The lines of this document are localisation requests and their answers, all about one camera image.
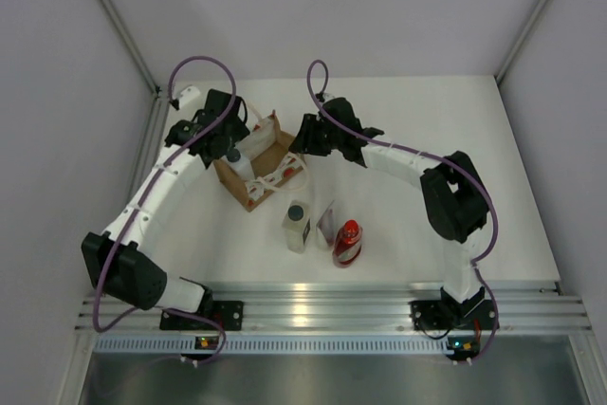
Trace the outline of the burlap watermelon canvas bag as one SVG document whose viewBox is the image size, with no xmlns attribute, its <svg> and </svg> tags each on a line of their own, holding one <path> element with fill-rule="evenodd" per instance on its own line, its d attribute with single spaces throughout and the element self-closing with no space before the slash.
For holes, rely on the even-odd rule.
<svg viewBox="0 0 607 405">
<path fill-rule="evenodd" d="M 310 172 L 301 155 L 291 153 L 294 137 L 282 129 L 271 112 L 259 116 L 251 132 L 237 148 L 251 162 L 255 178 L 243 181 L 229 166 L 225 156 L 213 163 L 220 183 L 247 212 L 254 211 L 274 193 L 298 193 L 306 189 Z"/>
</svg>

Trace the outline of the clear bottle grey cap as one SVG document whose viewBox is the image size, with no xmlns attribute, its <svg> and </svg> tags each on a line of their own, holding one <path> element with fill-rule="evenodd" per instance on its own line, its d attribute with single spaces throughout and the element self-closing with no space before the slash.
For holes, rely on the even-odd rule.
<svg viewBox="0 0 607 405">
<path fill-rule="evenodd" d="M 292 200 L 282 222 L 285 242 L 289 250 L 303 253 L 311 231 L 311 212 L 307 203 Z"/>
</svg>

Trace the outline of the clear plastic tube pack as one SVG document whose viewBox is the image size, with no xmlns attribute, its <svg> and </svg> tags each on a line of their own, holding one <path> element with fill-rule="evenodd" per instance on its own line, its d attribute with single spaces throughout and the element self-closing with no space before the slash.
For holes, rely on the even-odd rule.
<svg viewBox="0 0 607 405">
<path fill-rule="evenodd" d="M 335 208 L 335 201 L 331 201 L 317 221 L 315 232 L 316 245 L 319 249 L 329 250 L 335 245 L 337 236 Z"/>
</svg>

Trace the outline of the red shampoo bottle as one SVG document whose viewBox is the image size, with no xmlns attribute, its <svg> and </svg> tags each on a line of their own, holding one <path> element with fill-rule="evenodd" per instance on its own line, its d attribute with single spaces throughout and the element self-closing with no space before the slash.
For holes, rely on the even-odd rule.
<svg viewBox="0 0 607 405">
<path fill-rule="evenodd" d="M 347 220 L 339 229 L 333 247 L 333 262 L 337 267 L 349 267 L 362 250 L 363 228 L 354 219 Z"/>
</svg>

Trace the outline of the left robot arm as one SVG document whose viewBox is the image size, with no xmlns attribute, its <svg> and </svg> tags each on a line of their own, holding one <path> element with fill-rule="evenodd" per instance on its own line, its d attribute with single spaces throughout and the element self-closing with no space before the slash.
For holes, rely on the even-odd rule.
<svg viewBox="0 0 607 405">
<path fill-rule="evenodd" d="M 169 272 L 167 261 L 177 249 L 161 246 L 160 237 L 190 185 L 249 129 L 239 114 L 239 96 L 217 89 L 202 94 L 188 86 L 177 101 L 182 107 L 203 105 L 168 130 L 138 191 L 103 233 L 84 237 L 82 252 L 97 292 L 141 310 L 179 310 L 185 322 L 201 329 L 213 320 L 212 291 Z"/>
</svg>

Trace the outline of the white bottle grey cap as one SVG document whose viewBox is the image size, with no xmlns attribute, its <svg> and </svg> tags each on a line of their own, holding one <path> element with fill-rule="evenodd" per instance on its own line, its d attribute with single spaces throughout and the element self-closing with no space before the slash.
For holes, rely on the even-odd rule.
<svg viewBox="0 0 607 405">
<path fill-rule="evenodd" d="M 230 149 L 225 159 L 230 168 L 243 180 L 251 181 L 255 178 L 250 160 L 237 148 Z"/>
</svg>

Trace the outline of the aluminium rail base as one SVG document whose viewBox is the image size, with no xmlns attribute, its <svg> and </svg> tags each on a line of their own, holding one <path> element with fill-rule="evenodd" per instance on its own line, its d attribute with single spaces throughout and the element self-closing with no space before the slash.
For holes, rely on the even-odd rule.
<svg viewBox="0 0 607 405">
<path fill-rule="evenodd" d="M 215 285 L 218 300 L 244 304 L 243 330 L 252 333 L 410 333 L 411 304 L 436 298 L 434 284 Z M 499 324 L 510 334 L 569 334 L 592 328 L 582 299 L 553 284 L 492 287 Z"/>
</svg>

